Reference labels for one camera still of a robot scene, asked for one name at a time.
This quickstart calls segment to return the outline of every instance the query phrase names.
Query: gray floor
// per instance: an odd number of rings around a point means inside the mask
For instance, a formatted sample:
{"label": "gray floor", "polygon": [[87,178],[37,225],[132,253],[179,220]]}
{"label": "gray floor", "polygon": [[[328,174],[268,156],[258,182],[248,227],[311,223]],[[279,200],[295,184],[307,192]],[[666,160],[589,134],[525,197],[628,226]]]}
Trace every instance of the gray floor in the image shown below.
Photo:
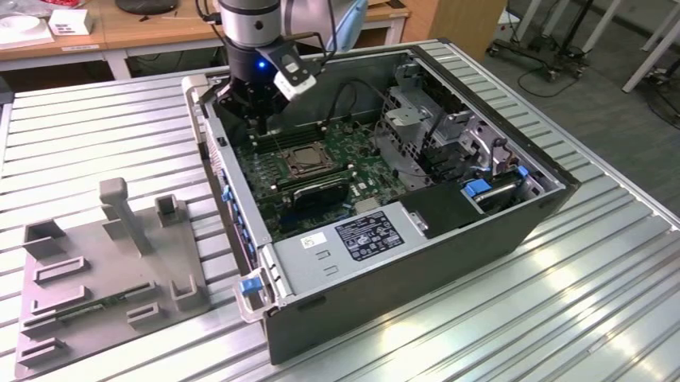
{"label": "gray floor", "polygon": [[[511,0],[510,9],[522,13],[528,3],[529,0]],[[538,23],[550,4],[552,1],[544,1],[534,18]],[[578,5],[572,3],[554,33],[558,40],[577,10]],[[589,12],[574,39],[576,46],[582,46],[598,20],[598,14]],[[649,110],[646,98],[652,99],[652,105],[656,105],[658,111],[664,112],[664,106],[646,86],[641,85],[629,95],[620,90],[646,57],[640,50],[645,40],[645,37],[612,23],[589,55],[592,67],[586,69],[584,77],[561,95],[550,99],[528,94],[517,86],[517,77],[538,66],[536,61],[505,52],[498,57],[486,57],[483,66],[588,148],[680,215],[680,171],[676,170],[680,163],[677,150],[680,131],[668,126]],[[674,53],[668,53],[661,62],[672,62],[676,57]],[[550,94],[570,81],[572,78],[564,77],[557,83],[549,84],[537,75],[530,75],[522,84],[536,93]],[[680,106],[680,97],[673,96],[672,100]]]}

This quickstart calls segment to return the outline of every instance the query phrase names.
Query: aluminum extrusion table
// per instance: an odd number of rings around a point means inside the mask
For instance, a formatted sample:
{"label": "aluminum extrusion table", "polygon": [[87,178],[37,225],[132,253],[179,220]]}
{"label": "aluminum extrusion table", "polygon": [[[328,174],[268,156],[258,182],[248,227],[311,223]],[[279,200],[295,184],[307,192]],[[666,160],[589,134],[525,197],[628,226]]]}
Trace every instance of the aluminum extrusion table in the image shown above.
{"label": "aluminum extrusion table", "polygon": [[215,309],[39,380],[674,380],[677,218],[453,46],[421,43],[584,183],[519,248],[286,364],[240,318],[179,81],[198,72],[19,94],[2,109],[0,380],[13,378],[21,224],[103,218],[97,179],[124,176],[133,209],[190,202]]}

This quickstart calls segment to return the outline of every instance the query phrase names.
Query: blue tab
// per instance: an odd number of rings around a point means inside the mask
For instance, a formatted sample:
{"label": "blue tab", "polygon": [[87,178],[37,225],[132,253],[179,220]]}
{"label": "blue tab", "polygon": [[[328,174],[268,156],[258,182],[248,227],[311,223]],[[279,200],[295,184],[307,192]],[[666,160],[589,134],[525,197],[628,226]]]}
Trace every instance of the blue tab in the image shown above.
{"label": "blue tab", "polygon": [[519,171],[521,177],[526,178],[529,176],[529,170],[526,169],[525,166],[517,167],[517,171]]}
{"label": "blue tab", "polygon": [[490,190],[490,185],[483,179],[477,179],[465,185],[465,192],[470,197],[475,197],[481,193]]}
{"label": "blue tab", "polygon": [[252,279],[242,280],[239,284],[239,289],[242,290],[242,294],[244,296],[250,296],[262,290],[262,280],[259,277]]}
{"label": "blue tab", "polygon": [[230,186],[224,187],[222,190],[222,201],[227,202],[230,200]]}

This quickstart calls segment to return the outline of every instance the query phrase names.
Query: white paper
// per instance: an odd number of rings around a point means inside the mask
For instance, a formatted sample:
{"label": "white paper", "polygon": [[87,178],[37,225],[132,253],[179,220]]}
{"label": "white paper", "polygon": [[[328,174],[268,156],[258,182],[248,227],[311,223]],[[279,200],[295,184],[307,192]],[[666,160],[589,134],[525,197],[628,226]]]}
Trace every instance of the white paper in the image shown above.
{"label": "white paper", "polygon": [[322,232],[316,232],[299,240],[304,249],[310,249],[312,246],[323,244],[326,241],[326,235]]}

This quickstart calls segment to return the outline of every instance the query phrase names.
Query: power cable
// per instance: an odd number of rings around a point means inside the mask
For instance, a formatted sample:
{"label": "power cable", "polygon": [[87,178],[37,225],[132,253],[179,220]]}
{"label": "power cable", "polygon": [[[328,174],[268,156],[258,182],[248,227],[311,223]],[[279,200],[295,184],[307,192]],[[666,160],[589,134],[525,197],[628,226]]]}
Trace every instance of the power cable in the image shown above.
{"label": "power cable", "polygon": [[578,82],[578,79],[573,79],[573,82],[569,83],[566,86],[564,86],[564,88],[561,88],[560,90],[557,90],[553,94],[538,94],[533,91],[530,91],[529,89],[526,89],[526,87],[524,86],[524,84],[521,83],[521,80],[524,80],[524,77],[526,77],[529,74],[540,71],[544,67],[540,66],[538,68],[534,68],[534,69],[530,69],[528,72],[525,72],[521,76],[517,77],[517,86],[526,92],[529,93],[532,96],[536,96],[536,97],[540,97],[540,98],[553,98],[556,96],[558,96],[560,94],[562,94],[562,92],[569,89],[572,86],[576,85],[576,83]]}

